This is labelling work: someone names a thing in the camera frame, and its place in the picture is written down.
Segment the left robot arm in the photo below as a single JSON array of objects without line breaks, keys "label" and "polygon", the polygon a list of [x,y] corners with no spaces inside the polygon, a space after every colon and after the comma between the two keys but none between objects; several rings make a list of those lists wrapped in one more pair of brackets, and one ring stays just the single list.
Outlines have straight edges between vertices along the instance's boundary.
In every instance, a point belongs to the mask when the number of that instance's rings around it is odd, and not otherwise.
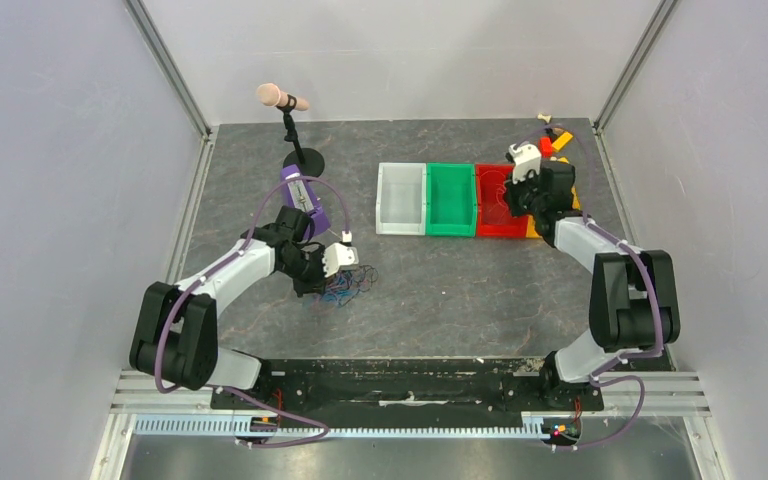
[{"label": "left robot arm", "polygon": [[313,220],[284,206],[276,220],[246,233],[220,259],[176,284],[155,282],[144,293],[129,353],[130,366],[153,376],[162,391],[235,387],[250,408],[273,398],[261,359],[222,348],[218,319],[258,281],[275,272],[291,279],[297,296],[326,286],[325,246],[312,239]]}]

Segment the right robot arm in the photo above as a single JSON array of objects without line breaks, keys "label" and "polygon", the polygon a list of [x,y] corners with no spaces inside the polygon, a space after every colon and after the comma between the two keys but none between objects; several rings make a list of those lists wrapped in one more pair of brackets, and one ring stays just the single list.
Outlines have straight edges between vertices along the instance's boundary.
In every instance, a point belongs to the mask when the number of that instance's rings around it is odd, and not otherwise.
[{"label": "right robot arm", "polygon": [[575,180],[573,165],[537,161],[516,165],[504,183],[511,215],[531,216],[545,243],[591,275],[587,330],[548,354],[539,372],[538,396],[551,408],[620,363],[661,356],[681,331],[671,256],[621,240],[575,208]]}]

